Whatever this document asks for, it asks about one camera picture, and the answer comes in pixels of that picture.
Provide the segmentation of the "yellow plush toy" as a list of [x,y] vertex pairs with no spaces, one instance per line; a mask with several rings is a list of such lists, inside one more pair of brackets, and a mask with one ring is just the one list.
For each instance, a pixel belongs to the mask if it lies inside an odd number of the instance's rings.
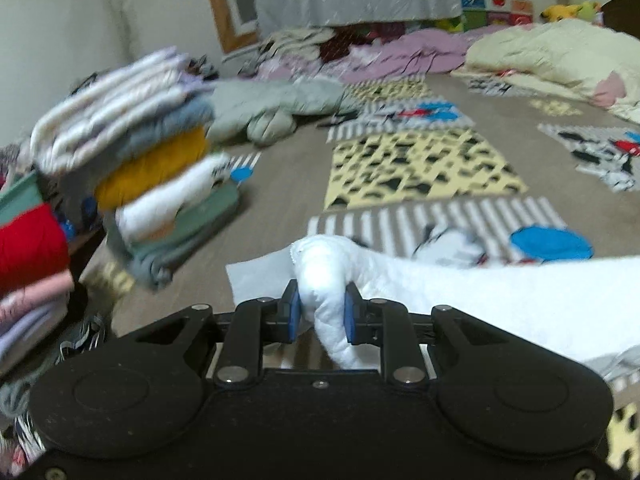
[[601,14],[601,5],[595,1],[585,1],[578,4],[555,4],[544,9],[540,18],[546,23],[553,23],[568,18],[578,18],[588,23],[597,21]]

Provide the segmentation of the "cream yellow quilt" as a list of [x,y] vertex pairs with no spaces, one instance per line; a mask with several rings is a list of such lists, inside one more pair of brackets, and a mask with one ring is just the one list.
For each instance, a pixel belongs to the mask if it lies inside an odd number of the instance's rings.
[[454,73],[500,74],[514,86],[639,121],[639,40],[581,20],[506,27],[480,37]]

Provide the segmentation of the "green folded garment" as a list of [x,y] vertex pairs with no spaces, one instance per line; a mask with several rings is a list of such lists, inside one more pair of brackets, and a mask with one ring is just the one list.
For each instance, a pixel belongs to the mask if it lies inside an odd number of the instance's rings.
[[240,203],[240,190],[229,181],[213,190],[206,200],[179,212],[167,234],[141,243],[125,242],[114,217],[107,216],[106,244],[139,285],[162,289],[179,266],[234,218]]

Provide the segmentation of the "white spotted folded garment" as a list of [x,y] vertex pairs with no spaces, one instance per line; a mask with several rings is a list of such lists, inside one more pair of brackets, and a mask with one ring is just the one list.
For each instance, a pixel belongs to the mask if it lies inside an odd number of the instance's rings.
[[115,224],[126,243],[137,243],[171,223],[186,207],[201,203],[216,183],[228,179],[231,156],[217,152],[204,157],[178,177],[152,188],[115,211]]

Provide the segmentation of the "mustard yellow folded sweater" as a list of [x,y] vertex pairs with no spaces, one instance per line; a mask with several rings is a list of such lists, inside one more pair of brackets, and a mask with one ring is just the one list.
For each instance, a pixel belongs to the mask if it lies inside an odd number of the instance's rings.
[[94,190],[100,211],[125,206],[152,188],[168,182],[196,164],[208,153],[202,126],[160,142],[142,155],[121,164]]

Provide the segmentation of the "red folded garment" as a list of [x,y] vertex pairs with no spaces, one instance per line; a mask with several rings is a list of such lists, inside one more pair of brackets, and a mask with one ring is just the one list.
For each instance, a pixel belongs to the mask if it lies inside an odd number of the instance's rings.
[[1,227],[0,263],[2,296],[68,268],[67,240],[48,204]]

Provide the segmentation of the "white quilted folded garment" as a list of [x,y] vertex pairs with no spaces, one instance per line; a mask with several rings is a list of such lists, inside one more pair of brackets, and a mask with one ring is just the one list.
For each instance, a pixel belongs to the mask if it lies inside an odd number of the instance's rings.
[[62,176],[103,152],[134,126],[170,112],[208,88],[175,47],[155,51],[59,102],[32,128],[30,156]]

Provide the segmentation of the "blue grey folded garment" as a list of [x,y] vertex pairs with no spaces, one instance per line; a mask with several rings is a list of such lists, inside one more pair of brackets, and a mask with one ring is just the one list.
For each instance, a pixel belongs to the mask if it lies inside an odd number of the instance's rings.
[[175,110],[148,120],[115,143],[114,159],[124,162],[183,131],[204,126],[214,119],[214,109],[204,98],[190,99]]

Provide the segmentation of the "colourful alphabet play fence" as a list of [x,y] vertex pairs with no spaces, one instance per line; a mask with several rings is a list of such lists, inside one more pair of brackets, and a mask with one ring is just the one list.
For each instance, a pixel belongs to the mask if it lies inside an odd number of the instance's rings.
[[446,32],[468,32],[491,25],[527,25],[534,21],[530,0],[461,0],[462,14],[457,18],[434,21]]

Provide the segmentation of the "white quilted fleece garment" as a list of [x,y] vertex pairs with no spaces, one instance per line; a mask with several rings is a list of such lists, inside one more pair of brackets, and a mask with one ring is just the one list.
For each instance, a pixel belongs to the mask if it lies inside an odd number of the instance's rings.
[[344,236],[301,238],[277,252],[226,267],[236,304],[277,297],[296,281],[303,317],[343,370],[378,366],[376,351],[348,343],[348,284],[413,313],[448,304],[605,378],[639,366],[637,257],[456,269],[395,258]]

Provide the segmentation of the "pink folded garment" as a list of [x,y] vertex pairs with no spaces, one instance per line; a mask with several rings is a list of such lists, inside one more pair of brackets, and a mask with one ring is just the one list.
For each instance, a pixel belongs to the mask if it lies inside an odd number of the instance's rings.
[[35,308],[67,296],[74,288],[72,274],[65,270],[9,292],[1,299],[1,324],[12,324]]

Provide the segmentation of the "purple crumpled bedding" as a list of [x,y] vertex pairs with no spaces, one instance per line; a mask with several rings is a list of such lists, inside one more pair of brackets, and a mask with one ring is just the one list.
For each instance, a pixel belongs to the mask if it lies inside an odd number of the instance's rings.
[[351,46],[348,55],[331,62],[320,58],[306,61],[292,54],[277,55],[259,65],[256,78],[292,80],[326,77],[343,84],[361,84],[428,73],[448,74],[464,64],[466,54],[475,41],[499,29],[498,26],[485,26],[450,34],[438,28],[424,28],[387,44]]

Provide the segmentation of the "grey green puffer jacket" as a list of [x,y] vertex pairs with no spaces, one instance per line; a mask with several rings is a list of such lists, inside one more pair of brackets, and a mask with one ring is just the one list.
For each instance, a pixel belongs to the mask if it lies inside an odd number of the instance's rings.
[[205,99],[214,111],[206,127],[213,144],[242,136],[256,146],[270,146],[295,132],[298,118],[359,110],[344,84],[326,78],[228,79],[214,84]]

